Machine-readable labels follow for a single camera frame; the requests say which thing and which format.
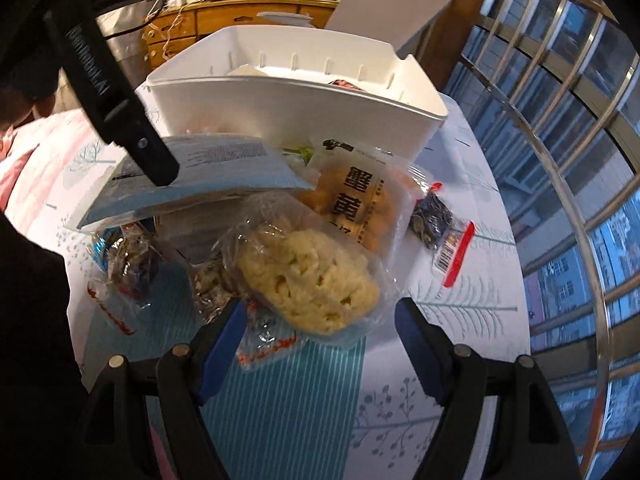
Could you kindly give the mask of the white plastic organizer bin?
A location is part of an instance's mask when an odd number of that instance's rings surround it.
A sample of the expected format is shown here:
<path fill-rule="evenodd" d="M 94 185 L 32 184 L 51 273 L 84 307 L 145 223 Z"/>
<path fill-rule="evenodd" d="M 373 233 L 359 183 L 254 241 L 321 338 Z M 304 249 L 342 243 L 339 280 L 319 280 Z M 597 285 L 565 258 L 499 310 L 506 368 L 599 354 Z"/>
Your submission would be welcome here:
<path fill-rule="evenodd" d="M 229 26 L 146 78 L 167 133 L 239 133 L 299 148 L 324 139 L 416 159 L 447 119 L 416 59 L 386 42 L 318 28 Z"/>

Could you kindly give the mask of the orange crab roe snack bag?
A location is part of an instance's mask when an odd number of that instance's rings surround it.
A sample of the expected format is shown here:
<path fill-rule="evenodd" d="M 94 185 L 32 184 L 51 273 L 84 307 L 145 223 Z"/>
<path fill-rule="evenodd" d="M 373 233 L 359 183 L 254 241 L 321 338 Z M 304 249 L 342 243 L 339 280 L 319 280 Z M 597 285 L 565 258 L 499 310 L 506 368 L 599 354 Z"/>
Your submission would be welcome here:
<path fill-rule="evenodd" d="M 326 139 L 309 159 L 314 188 L 295 197 L 386 266 L 392 266 L 413 207 L 425 195 L 423 172 L 391 152 Z"/>

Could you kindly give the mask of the wooden desk with drawers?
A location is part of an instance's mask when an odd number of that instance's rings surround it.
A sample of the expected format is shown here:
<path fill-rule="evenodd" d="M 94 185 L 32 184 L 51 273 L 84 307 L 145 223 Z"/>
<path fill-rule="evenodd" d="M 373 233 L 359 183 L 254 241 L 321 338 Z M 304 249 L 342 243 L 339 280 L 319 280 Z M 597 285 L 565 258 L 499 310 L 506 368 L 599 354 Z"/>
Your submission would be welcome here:
<path fill-rule="evenodd" d="M 262 12 L 295 13 L 311 17 L 311 24 L 323 28 L 337 7 L 323 0 L 209 0 L 163 11 L 145 26 L 145 61 L 155 70 L 198 40 L 233 25 L 267 25 Z"/>

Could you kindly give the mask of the patterned white teal tablecloth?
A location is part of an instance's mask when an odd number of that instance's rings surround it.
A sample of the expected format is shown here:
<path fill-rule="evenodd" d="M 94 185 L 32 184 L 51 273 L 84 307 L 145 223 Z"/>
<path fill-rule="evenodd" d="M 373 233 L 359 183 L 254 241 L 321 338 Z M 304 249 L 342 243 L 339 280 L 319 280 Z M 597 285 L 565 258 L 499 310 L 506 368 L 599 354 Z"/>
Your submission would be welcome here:
<path fill-rule="evenodd" d="M 510 361 L 529 352 L 520 258 L 498 185 L 465 103 L 446 99 L 448 118 L 420 157 L 442 182 L 444 202 L 475 223 L 454 287 L 443 288 L 432 257 L 413 235 L 396 272 L 425 317 L 482 356 Z M 132 336 L 121 333 L 87 292 L 96 266 L 90 238 L 67 229 L 79 196 L 108 163 L 80 110 L 40 119 L 21 136 L 37 147 L 9 201 L 14 226 L 60 254 L 70 278 L 70 331 L 81 376 L 92 386 L 107 359 L 158 356 L 198 328 L 186 281 L 166 275 L 160 308 Z M 222 461 L 235 479 L 408 479 L 440 416 L 419 386 L 392 321 L 348 351 L 306 344 L 246 372 L 232 366 L 203 410 Z"/>

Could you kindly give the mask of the white blue snack packet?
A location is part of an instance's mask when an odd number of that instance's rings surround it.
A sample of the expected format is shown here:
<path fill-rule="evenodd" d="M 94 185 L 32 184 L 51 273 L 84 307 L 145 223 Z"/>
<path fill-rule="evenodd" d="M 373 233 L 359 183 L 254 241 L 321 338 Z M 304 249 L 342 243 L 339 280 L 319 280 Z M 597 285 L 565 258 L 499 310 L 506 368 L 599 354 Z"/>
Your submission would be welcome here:
<path fill-rule="evenodd" d="M 156 186 L 128 155 L 98 177 L 67 218 L 92 231 L 272 190 L 309 190 L 285 157 L 252 136 L 184 134 L 166 139 L 180 165 L 170 185 Z"/>

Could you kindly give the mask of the small red-print clear packet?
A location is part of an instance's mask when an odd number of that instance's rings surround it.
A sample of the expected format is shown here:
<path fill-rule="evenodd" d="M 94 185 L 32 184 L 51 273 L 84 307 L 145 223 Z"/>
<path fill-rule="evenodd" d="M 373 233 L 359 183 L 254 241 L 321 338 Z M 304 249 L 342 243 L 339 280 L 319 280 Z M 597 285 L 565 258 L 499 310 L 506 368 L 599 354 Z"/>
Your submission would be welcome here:
<path fill-rule="evenodd" d="M 306 344 L 300 334 L 279 315 L 257 301 L 247 305 L 246 330 L 236 349 L 242 370 L 252 372 L 286 359 Z"/>

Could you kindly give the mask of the yellow cake clear bag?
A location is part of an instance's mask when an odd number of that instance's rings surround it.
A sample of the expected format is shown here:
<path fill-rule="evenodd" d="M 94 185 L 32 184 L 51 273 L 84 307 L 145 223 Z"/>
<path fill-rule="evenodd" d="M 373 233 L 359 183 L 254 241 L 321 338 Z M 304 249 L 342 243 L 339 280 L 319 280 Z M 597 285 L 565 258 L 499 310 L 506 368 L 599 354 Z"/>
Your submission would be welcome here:
<path fill-rule="evenodd" d="M 377 255 L 285 192 L 241 200 L 220 247 L 239 289 L 317 344 L 352 348 L 400 298 Z"/>

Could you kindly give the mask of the white chair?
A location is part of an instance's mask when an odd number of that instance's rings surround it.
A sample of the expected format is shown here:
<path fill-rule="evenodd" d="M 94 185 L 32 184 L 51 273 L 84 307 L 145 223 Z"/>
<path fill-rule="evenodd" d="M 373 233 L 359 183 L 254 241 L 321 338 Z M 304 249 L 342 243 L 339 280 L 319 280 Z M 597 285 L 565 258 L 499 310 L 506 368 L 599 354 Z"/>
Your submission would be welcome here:
<path fill-rule="evenodd" d="M 341 0 L 326 29 L 390 44 L 405 58 L 452 0 Z"/>

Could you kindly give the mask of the dark snack clear packet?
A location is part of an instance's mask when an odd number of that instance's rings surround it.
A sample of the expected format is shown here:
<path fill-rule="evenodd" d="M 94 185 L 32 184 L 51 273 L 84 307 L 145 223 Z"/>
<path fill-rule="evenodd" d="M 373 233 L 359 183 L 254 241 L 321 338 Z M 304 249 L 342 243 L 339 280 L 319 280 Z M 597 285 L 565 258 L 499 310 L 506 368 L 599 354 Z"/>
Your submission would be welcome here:
<path fill-rule="evenodd" d="M 93 234 L 89 254 L 98 270 L 88 281 L 88 295 L 121 333 L 132 336 L 151 307 L 162 262 L 152 235 L 140 223 L 107 228 Z"/>

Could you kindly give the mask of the metal window grille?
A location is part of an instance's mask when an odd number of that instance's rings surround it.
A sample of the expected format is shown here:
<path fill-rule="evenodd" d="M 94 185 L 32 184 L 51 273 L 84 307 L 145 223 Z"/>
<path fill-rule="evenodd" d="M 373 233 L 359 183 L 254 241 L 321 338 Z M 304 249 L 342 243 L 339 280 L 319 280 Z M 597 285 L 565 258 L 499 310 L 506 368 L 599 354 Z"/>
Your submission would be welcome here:
<path fill-rule="evenodd" d="M 529 340 L 589 479 L 639 426 L 639 53 L 603 0 L 454 0 L 446 92 L 506 206 Z"/>

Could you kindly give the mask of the sunflower seeds red-edged packet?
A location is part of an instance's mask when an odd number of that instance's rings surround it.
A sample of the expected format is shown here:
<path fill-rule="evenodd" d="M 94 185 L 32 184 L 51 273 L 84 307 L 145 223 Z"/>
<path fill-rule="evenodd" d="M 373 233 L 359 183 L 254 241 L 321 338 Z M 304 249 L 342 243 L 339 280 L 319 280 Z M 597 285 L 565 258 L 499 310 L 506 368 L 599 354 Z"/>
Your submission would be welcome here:
<path fill-rule="evenodd" d="M 423 198 L 416 202 L 409 228 L 432 253 L 432 267 L 442 277 L 442 287 L 451 288 L 457 281 L 472 239 L 475 223 L 457 217 L 440 198 L 442 182 L 432 183 Z"/>

